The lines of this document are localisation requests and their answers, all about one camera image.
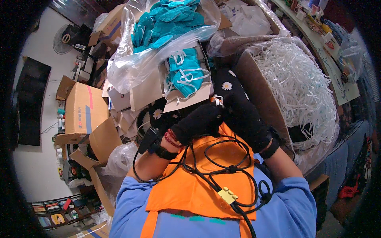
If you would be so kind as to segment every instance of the television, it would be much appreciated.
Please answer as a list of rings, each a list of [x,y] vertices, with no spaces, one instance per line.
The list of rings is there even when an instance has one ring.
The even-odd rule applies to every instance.
[[[51,67],[27,57],[16,92],[19,102],[21,145],[41,146],[41,112]]]

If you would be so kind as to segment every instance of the blue stripe on box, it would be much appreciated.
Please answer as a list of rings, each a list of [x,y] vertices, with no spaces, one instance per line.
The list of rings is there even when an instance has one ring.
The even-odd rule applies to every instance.
[[[95,238],[102,238],[102,237],[100,237],[99,235],[95,234],[95,232],[91,233],[90,235],[93,236],[93,237],[95,237]]]
[[[86,113],[86,133],[90,134],[92,132],[91,130],[91,112],[90,107],[86,105],[85,107],[85,113]]]
[[[99,38],[99,40],[107,40],[107,39],[110,39],[110,38],[114,35],[114,33],[118,30],[119,27],[120,27],[120,22],[118,22],[118,23],[115,25],[114,29],[110,32],[110,34],[109,34],[108,36],[101,37],[101,38]]]

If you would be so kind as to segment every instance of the wrist strap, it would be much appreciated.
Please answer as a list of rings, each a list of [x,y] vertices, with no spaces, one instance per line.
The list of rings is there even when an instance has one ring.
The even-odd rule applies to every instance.
[[[272,139],[271,145],[262,153],[259,153],[259,155],[265,160],[270,158],[275,151],[279,148],[279,143],[276,139]]]

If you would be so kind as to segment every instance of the desk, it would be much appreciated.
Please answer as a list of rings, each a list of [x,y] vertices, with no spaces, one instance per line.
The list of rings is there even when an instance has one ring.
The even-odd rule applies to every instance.
[[[341,82],[341,72],[337,67],[336,63],[333,61],[331,56],[325,52],[323,49],[323,44],[320,41],[320,35],[316,32],[313,32],[306,24],[306,20],[299,20],[296,18],[296,13],[291,11],[291,9],[286,6],[284,0],[271,0],[274,2],[282,12],[284,12],[291,21],[299,28],[299,30],[303,33],[304,37],[311,45],[313,51],[317,56],[317,60],[320,61],[323,72],[331,78],[331,83],[334,90],[335,100],[337,100],[337,106],[341,106],[350,100],[353,100],[359,97],[359,88],[357,84],[345,83]]]

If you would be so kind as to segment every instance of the black cable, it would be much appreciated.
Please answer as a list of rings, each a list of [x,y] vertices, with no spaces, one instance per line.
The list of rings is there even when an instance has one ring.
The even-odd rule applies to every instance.
[[[152,182],[159,182],[159,181],[162,181],[162,180],[165,179],[165,178],[168,178],[168,177],[171,176],[171,175],[172,175],[172,174],[173,174],[173,173],[174,173],[180,166],[183,166],[183,168],[184,168],[186,171],[188,171],[189,173],[191,173],[191,174],[196,174],[196,175],[198,175],[200,178],[202,178],[202,179],[203,179],[205,182],[207,182],[207,183],[208,183],[208,184],[209,184],[209,185],[210,185],[216,192],[221,191],[222,188],[221,188],[221,187],[217,184],[217,182],[213,179],[213,176],[214,176],[214,175],[217,175],[217,174],[229,174],[229,173],[244,173],[246,176],[249,177],[249,179],[250,179],[251,181],[253,181],[253,184],[254,184],[254,194],[255,194],[254,201],[253,201],[251,204],[243,204],[243,203],[234,201],[233,203],[230,204],[230,206],[232,207],[232,209],[233,209],[234,212],[240,214],[240,215],[243,217],[243,219],[244,219],[245,222],[247,223],[247,226],[249,227],[251,236],[252,236],[253,238],[255,238],[255,237],[256,237],[256,234],[255,234],[253,225],[251,224],[251,221],[250,221],[250,219],[248,218],[247,214],[252,213],[252,212],[254,212],[254,211],[257,211],[257,210],[259,210],[263,205],[267,204],[267,203],[270,201],[270,199],[271,199],[271,197],[272,197],[274,191],[273,191],[272,193],[270,193],[270,187],[269,187],[268,183],[267,183],[265,180],[261,180],[261,181],[259,182],[259,184],[257,185],[257,183],[256,183],[256,181],[255,181],[255,179],[254,179],[254,177],[253,177],[250,173],[248,173],[247,171],[245,171],[245,169],[247,169],[247,168],[249,168],[249,167],[251,166],[251,157],[250,157],[250,153],[249,153],[249,147],[248,147],[245,143],[239,141],[239,140],[236,138],[235,134],[234,134],[234,137],[232,137],[232,136],[226,136],[226,135],[221,135],[221,137],[227,137],[227,138],[229,138],[229,139],[227,139],[227,140],[223,140],[223,141],[218,141],[218,142],[216,142],[216,143],[213,143],[213,144],[211,144],[210,146],[208,146],[208,147],[205,149],[205,151],[204,151],[204,155],[205,155],[205,157],[206,157],[211,163],[213,163],[214,165],[216,165],[216,166],[222,168],[222,169],[220,169],[220,170],[213,171],[213,172],[209,172],[209,173],[202,173],[202,172],[200,172],[200,171],[198,170],[198,168],[197,168],[196,155],[195,155],[194,150],[193,150],[193,142],[189,143],[189,144],[185,147],[184,153],[183,153],[183,155],[181,156],[181,159],[180,159],[179,162],[170,162],[170,163],[169,163],[170,165],[174,165],[174,164],[176,164],[177,166],[173,169],[173,171],[171,171],[171,173],[170,173],[169,175],[167,175],[167,176],[165,176],[165,177],[162,177],[162,178],[159,178],[159,179],[156,179],[156,180],[151,180],[151,181],[145,181],[145,180],[141,179],[141,178],[138,176],[138,174],[136,173],[136,170],[135,170],[135,161],[136,161],[136,158],[137,158],[137,156],[138,156],[138,152],[135,154],[134,160],[133,160],[133,162],[132,162],[132,169],[133,169],[134,174],[135,174],[135,176],[136,176],[137,179],[139,179],[139,180],[142,181],[142,182],[152,183]],[[227,143],[227,142],[237,143],[243,150],[246,151],[246,155],[244,156],[244,158],[243,158],[238,164],[236,164],[236,165],[231,165],[231,166],[229,166],[229,167],[226,167],[226,166],[223,166],[223,165],[220,165],[220,164],[214,162],[214,161],[213,161],[211,158],[209,158],[209,156],[207,155],[207,151],[208,151],[211,147],[213,147],[213,146],[215,146],[215,145],[218,145],[218,144],[221,144],[221,143]],[[193,155],[193,165],[194,165],[194,168],[192,168],[191,166],[189,166],[189,165],[187,165],[187,164],[185,163],[185,160],[186,160],[186,157],[187,157],[187,151],[188,151],[188,149],[191,150],[192,155]],[[247,165],[247,166],[244,166],[244,167],[241,167],[241,168],[238,168],[238,166],[240,166],[246,159],[249,160],[248,165]],[[264,192],[262,191],[262,187],[261,187],[262,184],[264,184],[264,185],[266,186],[267,193],[264,193]],[[259,196],[258,196],[258,192],[261,194],[261,204],[260,204],[258,207],[254,208],[254,209],[251,209],[251,210],[249,210],[249,211],[244,212],[244,211],[242,210],[241,207],[247,207],[247,208],[249,208],[249,207],[254,206],[254,205],[257,203],[257,201],[258,201],[258,197],[259,197]]]

